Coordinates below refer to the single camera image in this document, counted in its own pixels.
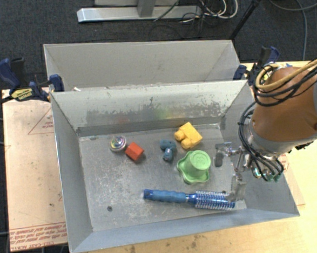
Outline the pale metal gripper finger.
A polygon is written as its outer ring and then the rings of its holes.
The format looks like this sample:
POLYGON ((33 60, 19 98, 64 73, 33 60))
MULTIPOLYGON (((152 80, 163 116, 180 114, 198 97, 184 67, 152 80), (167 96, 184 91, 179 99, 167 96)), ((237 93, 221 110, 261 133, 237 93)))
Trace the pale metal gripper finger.
POLYGON ((214 157, 214 165, 216 167, 221 167, 223 165, 223 159, 225 157, 230 157, 232 152, 231 142, 224 142, 221 144, 215 144, 216 152, 214 157))
POLYGON ((227 200, 230 202, 244 200, 246 187, 247 182, 244 182, 240 177, 233 175, 231 179, 231 191, 227 196, 227 200))

